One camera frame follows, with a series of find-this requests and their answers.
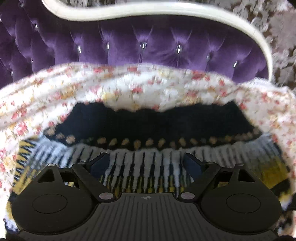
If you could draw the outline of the purple tufted chaise sofa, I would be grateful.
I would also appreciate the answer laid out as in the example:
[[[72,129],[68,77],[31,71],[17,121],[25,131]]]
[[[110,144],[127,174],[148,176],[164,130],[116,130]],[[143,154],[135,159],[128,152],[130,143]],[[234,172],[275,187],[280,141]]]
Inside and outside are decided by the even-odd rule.
[[[223,9],[137,2],[76,9],[60,1],[1,4],[1,86],[55,65],[153,63],[211,71],[240,83],[271,80],[263,35]]]

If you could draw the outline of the navy yellow patterned knit sweater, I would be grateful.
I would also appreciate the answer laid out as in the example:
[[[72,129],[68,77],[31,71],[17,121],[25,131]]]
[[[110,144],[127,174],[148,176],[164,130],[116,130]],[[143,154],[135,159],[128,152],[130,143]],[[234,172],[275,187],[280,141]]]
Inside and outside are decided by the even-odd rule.
[[[102,153],[98,180],[115,195],[179,194],[192,181],[182,158],[190,153],[202,162],[232,168],[244,164],[280,200],[279,234],[292,226],[287,210],[292,198],[289,169],[269,133],[253,126],[235,102],[194,104],[158,112],[113,110],[101,102],[78,103],[59,124],[20,142],[16,171],[4,219],[6,230],[18,231],[11,215],[16,197],[48,164],[69,168]]]

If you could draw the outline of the floral bed cover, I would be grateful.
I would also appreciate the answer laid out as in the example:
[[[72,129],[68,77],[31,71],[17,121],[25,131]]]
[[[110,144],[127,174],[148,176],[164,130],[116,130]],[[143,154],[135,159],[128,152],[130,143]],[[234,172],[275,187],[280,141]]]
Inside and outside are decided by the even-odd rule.
[[[234,101],[247,119],[269,132],[295,169],[295,95],[264,78],[235,83],[214,72],[160,65],[103,66],[68,63],[1,89],[1,235],[17,230],[8,198],[21,159],[20,141],[61,123],[78,102],[112,108],[166,110]]]

